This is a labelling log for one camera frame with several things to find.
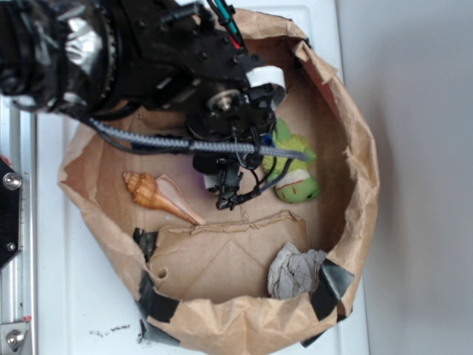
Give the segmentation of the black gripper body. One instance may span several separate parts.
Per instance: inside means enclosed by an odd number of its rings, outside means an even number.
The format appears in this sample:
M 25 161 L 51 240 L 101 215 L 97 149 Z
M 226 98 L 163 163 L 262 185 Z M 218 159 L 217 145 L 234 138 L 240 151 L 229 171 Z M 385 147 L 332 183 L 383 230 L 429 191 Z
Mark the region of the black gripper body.
M 282 71 L 264 65 L 242 38 L 210 21 L 173 21 L 162 31 L 170 47 L 165 57 L 174 70 L 163 88 L 162 108 L 184 113 L 190 135 L 205 142 L 196 150 L 194 167 L 213 176 L 217 208 L 234 209 L 264 191 L 256 180 L 252 190 L 240 194 L 241 171 L 262 165 L 265 139 L 275 130 L 275 109 L 285 96 L 281 84 L 256 82 L 254 76 L 267 70 L 276 77 Z

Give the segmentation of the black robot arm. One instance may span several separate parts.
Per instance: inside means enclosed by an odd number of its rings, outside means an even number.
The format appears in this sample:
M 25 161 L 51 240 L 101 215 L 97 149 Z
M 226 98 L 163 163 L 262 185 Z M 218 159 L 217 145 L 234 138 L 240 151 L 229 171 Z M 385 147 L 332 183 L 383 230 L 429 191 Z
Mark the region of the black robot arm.
M 3 1 L 1 93 L 123 152 L 192 154 L 232 209 L 278 181 L 239 194 L 242 170 L 274 154 L 285 97 L 284 73 L 248 52 L 234 14 L 225 1 Z

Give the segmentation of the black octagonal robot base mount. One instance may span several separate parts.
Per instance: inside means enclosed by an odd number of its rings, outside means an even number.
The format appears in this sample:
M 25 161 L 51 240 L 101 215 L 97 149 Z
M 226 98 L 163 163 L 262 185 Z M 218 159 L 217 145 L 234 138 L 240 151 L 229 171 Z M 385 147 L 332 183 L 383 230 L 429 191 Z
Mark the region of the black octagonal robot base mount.
M 1 156 L 1 270 L 20 251 L 20 202 L 22 178 Z

